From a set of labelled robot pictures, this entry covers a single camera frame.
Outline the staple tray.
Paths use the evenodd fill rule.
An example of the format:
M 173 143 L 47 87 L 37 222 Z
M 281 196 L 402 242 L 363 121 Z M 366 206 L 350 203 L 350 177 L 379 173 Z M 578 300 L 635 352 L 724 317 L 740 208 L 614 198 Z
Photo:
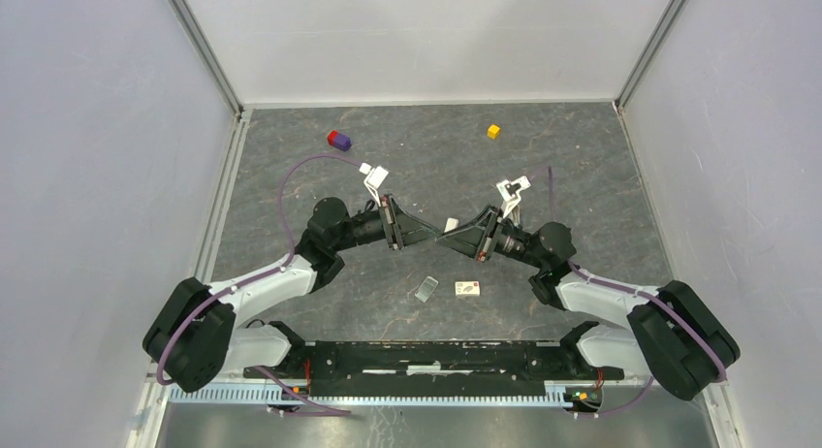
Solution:
M 414 296 L 421 303 L 426 303 L 439 285 L 434 277 L 427 276 L 417 288 Z

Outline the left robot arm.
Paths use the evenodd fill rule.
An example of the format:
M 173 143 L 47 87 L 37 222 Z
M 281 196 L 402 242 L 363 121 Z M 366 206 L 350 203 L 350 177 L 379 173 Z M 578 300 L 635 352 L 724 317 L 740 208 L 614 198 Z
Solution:
M 303 368 L 303 350 L 275 326 L 252 332 L 243 329 L 244 323 L 330 284 L 344 267 L 343 250 L 377 241 L 399 250 L 441 233 L 402 210 L 390 194 L 356 214 L 336 197 L 322 199 L 300 241 L 280 260 L 211 284 L 195 277 L 181 280 L 149 326 L 142 348 L 157 364 L 159 384 L 175 384 L 188 393 L 221 372 L 255 366 L 293 377 Z

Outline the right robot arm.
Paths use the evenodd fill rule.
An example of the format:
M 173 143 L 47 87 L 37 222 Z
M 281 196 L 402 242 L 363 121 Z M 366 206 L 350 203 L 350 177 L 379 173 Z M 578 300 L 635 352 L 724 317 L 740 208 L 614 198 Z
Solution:
M 642 286 L 594 274 L 574 261 L 571 230 L 559 222 L 531 233 L 488 207 L 436 241 L 477 262 L 498 254 L 534 267 L 528 283 L 541 304 L 597 318 L 559 353 L 562 370 L 573 378 L 619 368 L 692 400 L 725 381 L 741 356 L 735 339 L 687 283 Z

